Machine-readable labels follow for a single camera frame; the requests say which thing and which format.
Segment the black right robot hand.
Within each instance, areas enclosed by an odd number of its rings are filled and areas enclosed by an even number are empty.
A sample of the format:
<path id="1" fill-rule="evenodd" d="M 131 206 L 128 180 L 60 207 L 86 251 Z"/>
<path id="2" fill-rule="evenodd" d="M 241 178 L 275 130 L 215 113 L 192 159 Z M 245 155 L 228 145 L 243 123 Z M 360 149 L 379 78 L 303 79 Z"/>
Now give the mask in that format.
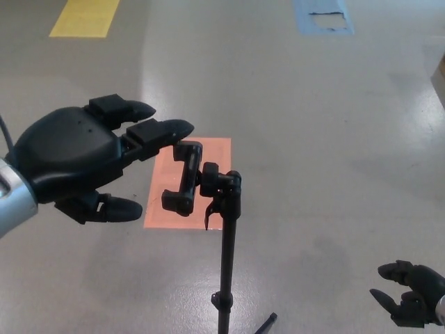
<path id="1" fill-rule="evenodd" d="M 374 299 L 399 327 L 424 328 L 427 324 L 444 326 L 444 277 L 421 264 L 404 260 L 378 267 L 379 275 L 410 288 L 396 303 L 389 295 L 371 289 Z"/>

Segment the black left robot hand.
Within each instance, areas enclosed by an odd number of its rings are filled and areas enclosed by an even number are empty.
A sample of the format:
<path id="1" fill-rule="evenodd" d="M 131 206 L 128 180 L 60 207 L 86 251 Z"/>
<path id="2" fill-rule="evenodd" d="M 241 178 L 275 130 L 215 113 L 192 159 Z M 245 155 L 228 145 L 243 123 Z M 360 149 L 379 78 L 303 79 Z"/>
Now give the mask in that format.
<path id="1" fill-rule="evenodd" d="M 16 162 L 38 203 L 53 203 L 80 224 L 135 221 L 143 212 L 140 204 L 98 188 L 195 129 L 186 120 L 157 121 L 155 112 L 117 94 L 56 109 L 26 129 L 7 158 Z"/>

